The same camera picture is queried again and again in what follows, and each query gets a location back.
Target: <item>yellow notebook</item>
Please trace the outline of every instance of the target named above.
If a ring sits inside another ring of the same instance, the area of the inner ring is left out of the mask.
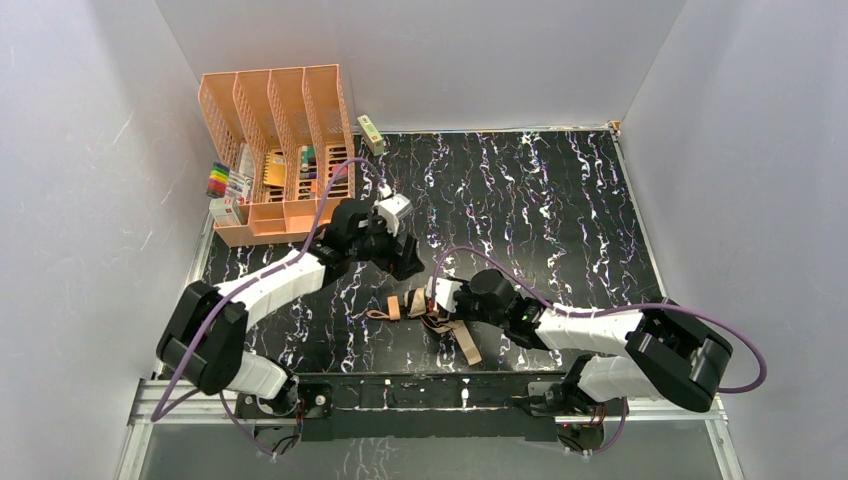
[[[274,152],[265,159],[265,171],[262,174],[262,183],[270,187],[286,186],[286,159]]]

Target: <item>white wall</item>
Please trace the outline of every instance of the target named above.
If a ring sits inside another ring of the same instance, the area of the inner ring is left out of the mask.
[[[157,0],[198,76],[338,63],[383,131],[620,119],[684,0]]]
[[[760,390],[725,396],[749,478],[848,471],[846,112],[844,1],[690,0],[622,127],[670,294],[769,360]]]
[[[0,3],[0,477],[114,475],[215,158],[149,0]]]

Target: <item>orange desk organizer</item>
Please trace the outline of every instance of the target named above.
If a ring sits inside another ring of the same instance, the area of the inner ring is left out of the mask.
[[[215,224],[218,235],[231,247],[305,239],[333,166],[354,156],[339,66],[210,73],[200,82],[198,100],[220,162],[236,171],[242,161],[253,163],[252,199],[241,207],[247,224]],[[304,145],[315,147],[314,180],[300,179]],[[262,183],[272,153],[285,158],[282,189]],[[342,199],[353,196],[354,169],[349,171],[346,181],[330,188],[322,224]],[[300,194],[306,188],[315,198]]]

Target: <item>small box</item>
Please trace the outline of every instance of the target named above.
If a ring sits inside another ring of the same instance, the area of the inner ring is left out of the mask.
[[[359,121],[359,128],[362,129],[362,138],[365,139],[365,143],[368,144],[368,148],[371,150],[371,153],[373,153],[375,157],[379,157],[386,153],[386,145],[383,141],[383,136],[377,131],[377,127],[371,123],[371,119],[368,118],[368,115],[357,117],[357,120]]]
[[[234,197],[213,198],[209,202],[209,213],[219,227],[244,225],[239,202]]]

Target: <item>black marble tabletop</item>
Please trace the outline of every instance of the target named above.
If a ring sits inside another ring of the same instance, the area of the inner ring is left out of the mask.
[[[418,236],[427,269],[397,282],[361,263],[334,287],[289,304],[248,332],[245,348],[297,372],[566,370],[574,352],[525,350],[489,325],[470,325],[483,362],[468,366],[451,335],[417,321],[370,320],[385,298],[423,286],[435,259],[474,246],[547,297],[579,307],[637,303],[659,295],[657,279],[608,131],[387,135],[373,158],[412,200],[404,226]],[[374,183],[357,172],[357,195]],[[288,245],[228,248],[213,239],[204,280],[218,283],[285,256]],[[470,278],[484,262],[466,254],[447,272]]]

